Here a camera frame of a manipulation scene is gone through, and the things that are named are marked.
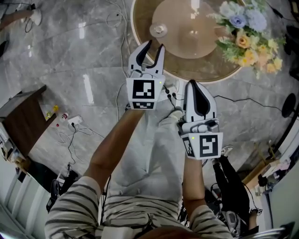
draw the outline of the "marble floor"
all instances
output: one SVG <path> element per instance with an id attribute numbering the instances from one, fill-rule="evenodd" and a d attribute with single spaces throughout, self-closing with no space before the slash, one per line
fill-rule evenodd
<path id="1" fill-rule="evenodd" d="M 7 52 L 0 59 L 1 86 L 9 89 L 10 97 L 32 86 L 46 84 L 48 89 L 41 102 L 43 106 L 59 105 L 60 112 L 69 116 L 80 115 L 83 125 L 104 137 L 117 122 L 115 98 L 120 86 L 125 82 L 121 68 L 120 45 L 123 38 L 124 22 L 117 28 L 106 24 L 107 15 L 116 10 L 104 0 L 35 0 L 43 13 L 42 24 L 24 32 L 25 24 L 15 22 L 0 34 L 1 41 L 9 40 Z M 125 0 L 129 13 L 132 0 Z M 292 18 L 289 3 L 283 0 L 269 0 L 286 18 Z M 271 9 L 266 9 L 269 29 L 273 35 L 284 33 L 287 23 L 295 22 L 278 19 Z M 109 23 L 115 24 L 119 16 L 111 14 Z M 129 48 L 136 42 L 132 30 L 128 29 Z M 128 51 L 124 52 L 124 65 L 128 64 Z M 231 99 L 251 97 L 261 104 L 282 108 L 285 98 L 291 92 L 298 95 L 299 82 L 288 75 L 294 56 L 280 52 L 284 60 L 283 70 L 277 75 L 263 75 L 256 79 L 251 69 L 242 69 L 228 80 L 210 84 L 207 88 L 213 95 Z M 126 87 L 122 87 L 118 97 L 120 115 L 127 103 Z M 290 119 L 281 117 L 281 112 L 273 108 L 263 108 L 252 102 L 231 102 L 221 98 L 218 104 L 224 145 L 235 148 L 230 161 L 239 169 L 254 150 L 254 142 L 265 144 L 268 140 L 279 139 Z M 158 111 L 149 113 L 143 122 L 142 140 L 144 152 L 152 145 L 158 121 L 171 110 L 168 101 L 161 102 Z M 70 135 L 66 123 L 56 119 L 46 130 L 30 152 L 30 157 L 58 173 L 71 161 L 68 144 L 61 145 L 58 132 Z M 88 162 L 102 138 L 94 135 L 77 134 L 73 141 L 76 161 L 72 168 L 83 174 Z M 214 181 L 214 171 L 209 162 L 204 167 L 207 185 Z"/>

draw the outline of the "power outlet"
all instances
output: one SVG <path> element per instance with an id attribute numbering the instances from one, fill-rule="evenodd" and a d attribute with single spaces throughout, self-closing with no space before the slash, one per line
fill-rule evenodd
<path id="1" fill-rule="evenodd" d="M 83 120 L 80 115 L 77 115 L 77 116 L 69 119 L 68 122 L 70 125 L 72 125 L 72 123 L 74 123 L 74 125 L 78 125 L 78 124 L 81 124 L 83 122 Z"/>

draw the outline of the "shoe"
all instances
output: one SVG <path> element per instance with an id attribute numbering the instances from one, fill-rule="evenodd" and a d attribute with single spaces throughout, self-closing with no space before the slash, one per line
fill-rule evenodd
<path id="1" fill-rule="evenodd" d="M 215 164 L 217 164 L 217 163 L 219 163 L 219 159 L 212 159 L 212 164 L 213 164 L 213 165 L 215 165 Z"/>
<path id="2" fill-rule="evenodd" d="M 4 41 L 3 43 L 1 43 L 0 45 L 0 57 L 3 56 L 4 52 L 6 51 L 6 49 L 8 48 L 8 41 Z"/>
<path id="3" fill-rule="evenodd" d="M 222 148 L 221 150 L 221 155 L 227 157 L 229 152 L 233 150 L 233 146 L 232 145 L 227 145 L 225 147 Z"/>
<path id="4" fill-rule="evenodd" d="M 178 121 L 183 117 L 183 112 L 181 109 L 174 109 L 168 116 L 167 118 L 175 118 Z"/>
<path id="5" fill-rule="evenodd" d="M 127 103 L 125 112 L 127 112 L 127 111 L 130 110 L 130 109 L 131 109 L 130 103 Z"/>
<path id="6" fill-rule="evenodd" d="M 33 14 L 30 16 L 30 19 L 39 26 L 42 23 L 42 12 L 39 9 L 32 10 Z"/>

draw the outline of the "table top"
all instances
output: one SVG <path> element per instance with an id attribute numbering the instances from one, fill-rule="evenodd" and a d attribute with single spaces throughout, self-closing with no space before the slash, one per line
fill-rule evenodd
<path id="1" fill-rule="evenodd" d="M 153 40 L 148 52 L 153 61 L 163 44 L 164 70 L 178 78 L 203 83 L 227 78 L 240 67 L 224 60 L 215 40 L 227 33 L 206 16 L 217 13 L 223 1 L 135 0 L 132 26 L 136 40 L 138 43 Z M 153 33 L 156 26 L 162 26 L 164 34 Z"/>

